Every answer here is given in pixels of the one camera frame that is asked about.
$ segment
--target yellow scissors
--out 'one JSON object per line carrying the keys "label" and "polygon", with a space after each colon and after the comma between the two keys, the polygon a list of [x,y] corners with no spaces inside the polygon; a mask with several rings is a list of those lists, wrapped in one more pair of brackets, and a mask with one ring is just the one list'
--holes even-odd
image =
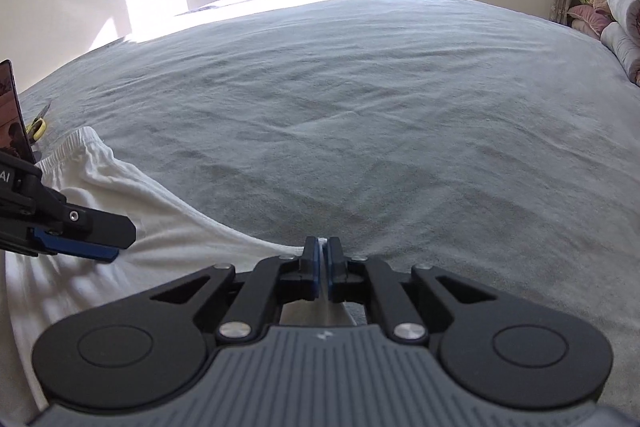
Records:
{"label": "yellow scissors", "polygon": [[47,122],[44,121],[44,115],[49,111],[49,106],[51,105],[51,101],[47,102],[46,106],[37,114],[36,118],[33,119],[26,127],[27,138],[29,139],[29,143],[31,145],[35,144],[39,139],[42,138],[42,135],[47,130]]}

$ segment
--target smartphone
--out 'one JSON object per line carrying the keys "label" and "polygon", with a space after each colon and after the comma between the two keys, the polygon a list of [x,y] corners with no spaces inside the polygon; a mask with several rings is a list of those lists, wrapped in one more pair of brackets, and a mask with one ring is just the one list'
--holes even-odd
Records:
{"label": "smartphone", "polygon": [[0,62],[0,151],[36,163],[24,128],[11,61]]}

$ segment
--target white cloth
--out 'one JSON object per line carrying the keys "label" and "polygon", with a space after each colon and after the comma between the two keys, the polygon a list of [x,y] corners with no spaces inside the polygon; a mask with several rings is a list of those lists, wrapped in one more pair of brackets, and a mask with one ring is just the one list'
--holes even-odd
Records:
{"label": "white cloth", "polygon": [[[209,219],[135,166],[114,158],[92,128],[71,133],[38,166],[42,182],[69,202],[125,214],[138,233],[132,247],[111,264],[68,255],[0,255],[6,265],[6,289],[0,285],[0,415],[28,421],[46,407],[31,367],[31,350],[38,336],[60,319],[213,263],[232,263],[240,272],[265,257],[302,252],[302,247],[261,241]],[[341,305],[322,300],[288,305],[283,316],[284,323],[350,323]]]}
{"label": "white cloth", "polygon": [[640,48],[626,34],[617,22],[607,26],[600,36],[600,41],[609,48],[622,64],[626,76],[636,84],[640,73]]}
{"label": "white cloth", "polygon": [[640,46],[640,0],[607,0],[613,17],[636,46]]}

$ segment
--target elastic waistband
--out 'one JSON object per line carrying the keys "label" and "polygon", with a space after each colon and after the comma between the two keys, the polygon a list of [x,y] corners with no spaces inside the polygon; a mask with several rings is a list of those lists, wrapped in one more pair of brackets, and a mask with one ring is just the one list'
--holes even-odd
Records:
{"label": "elastic waistband", "polygon": [[98,133],[94,131],[94,128],[78,128],[66,135],[62,143],[56,147],[56,150],[46,158],[43,158],[36,166],[46,172],[53,169],[57,164],[66,162],[66,160],[75,155],[78,150],[84,149],[88,144],[94,142],[103,144]]}

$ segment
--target bed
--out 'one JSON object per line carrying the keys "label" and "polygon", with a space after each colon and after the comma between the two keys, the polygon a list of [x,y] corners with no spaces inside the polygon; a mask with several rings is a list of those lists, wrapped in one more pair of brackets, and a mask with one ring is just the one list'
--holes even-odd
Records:
{"label": "bed", "polygon": [[[21,96],[261,239],[338,235],[583,317],[640,417],[640,90],[599,42],[469,0],[225,0]],[[350,309],[357,321],[360,311]]]}

